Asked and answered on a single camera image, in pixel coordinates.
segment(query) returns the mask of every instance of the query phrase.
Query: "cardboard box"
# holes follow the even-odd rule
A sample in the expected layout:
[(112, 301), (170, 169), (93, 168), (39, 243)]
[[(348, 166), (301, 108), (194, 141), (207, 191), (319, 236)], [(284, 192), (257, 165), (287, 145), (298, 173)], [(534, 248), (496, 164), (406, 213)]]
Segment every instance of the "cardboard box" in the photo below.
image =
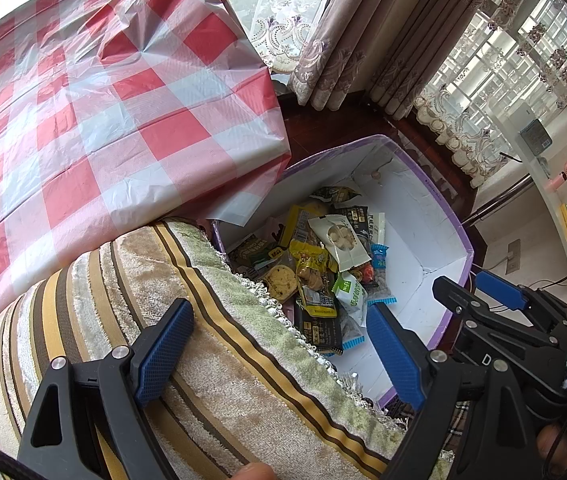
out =
[[(372, 178), (378, 171), (380, 180)], [(349, 186), (362, 193), (353, 200), (369, 213), (385, 212), (387, 279), (397, 297), (390, 310), (425, 345), (437, 346), (452, 314), (433, 298), (433, 281), (448, 276), (465, 283), (473, 250), (459, 220), (407, 153), (376, 135), (326, 150), (289, 167), (244, 227), (218, 222), (218, 248), (232, 247), (263, 225), (285, 215), (322, 186)], [(385, 405), (395, 392), (374, 347), (363, 344), (330, 357), (339, 373), (357, 372), (363, 395)]]

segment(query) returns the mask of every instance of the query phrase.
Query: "beige curtain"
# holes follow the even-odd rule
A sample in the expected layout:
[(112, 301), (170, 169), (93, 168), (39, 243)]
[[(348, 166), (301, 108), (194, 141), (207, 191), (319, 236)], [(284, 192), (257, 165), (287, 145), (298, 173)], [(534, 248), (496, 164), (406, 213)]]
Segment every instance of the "beige curtain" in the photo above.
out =
[(340, 107), (395, 1), (330, 1), (288, 84), (300, 105)]
[(372, 101), (399, 120), (430, 81), (484, 0), (419, 0), (372, 77)]

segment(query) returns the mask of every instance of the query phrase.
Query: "wall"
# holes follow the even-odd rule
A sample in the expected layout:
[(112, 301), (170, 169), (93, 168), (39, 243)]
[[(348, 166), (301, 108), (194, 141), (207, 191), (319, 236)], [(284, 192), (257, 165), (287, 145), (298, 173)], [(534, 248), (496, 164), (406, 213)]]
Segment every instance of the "wall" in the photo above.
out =
[[(567, 161), (567, 107), (547, 126), (552, 146), (544, 153), (552, 174), (557, 174)], [(496, 196), (525, 175), (524, 168), (510, 162), (479, 189), (475, 208)], [(567, 182), (559, 188), (559, 196), (567, 203)], [(499, 261), (507, 253), (507, 245), (521, 238), (521, 269), (507, 276), (513, 283), (530, 283), (540, 279), (557, 280), (567, 274), (565, 259), (558, 234), (550, 214), (536, 188), (477, 224), (488, 245), (485, 267)], [(505, 273), (505, 263), (493, 272)], [(553, 294), (567, 302), (567, 286), (553, 286)]]
[(363, 90), (366, 87), (372, 74), (383, 60), (388, 48), (390, 48), (392, 42), (401, 31), (401, 27), (406, 23), (406, 20), (418, 1), (419, 0), (396, 0), (394, 2), (392, 9), (388, 12), (386, 21), (379, 29), (374, 45), (361, 64), (359, 74), (351, 86), (350, 92)]

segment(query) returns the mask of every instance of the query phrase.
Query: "white snack package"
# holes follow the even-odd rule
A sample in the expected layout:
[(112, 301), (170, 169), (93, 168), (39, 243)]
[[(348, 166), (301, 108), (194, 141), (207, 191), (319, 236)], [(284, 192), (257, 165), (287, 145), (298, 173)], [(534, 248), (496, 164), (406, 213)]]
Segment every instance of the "white snack package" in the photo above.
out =
[(368, 293), (361, 283), (347, 270), (339, 273), (332, 292), (343, 306), (343, 309), (358, 325), (365, 326), (368, 310)]
[(385, 213), (368, 213), (368, 232), (370, 233), (370, 244), (386, 244)]
[(311, 218), (308, 225), (344, 271), (371, 260), (348, 219), (343, 215)]

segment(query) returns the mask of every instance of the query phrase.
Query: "wall outlet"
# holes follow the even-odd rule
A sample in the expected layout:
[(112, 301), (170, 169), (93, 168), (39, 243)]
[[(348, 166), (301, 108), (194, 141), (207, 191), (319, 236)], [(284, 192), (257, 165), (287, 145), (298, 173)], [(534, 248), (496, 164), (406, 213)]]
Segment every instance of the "wall outlet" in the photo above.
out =
[(508, 244), (508, 254), (513, 255), (508, 258), (505, 264), (505, 273), (510, 274), (519, 270), (519, 265), (521, 264), (521, 238), (517, 238), (514, 242)]

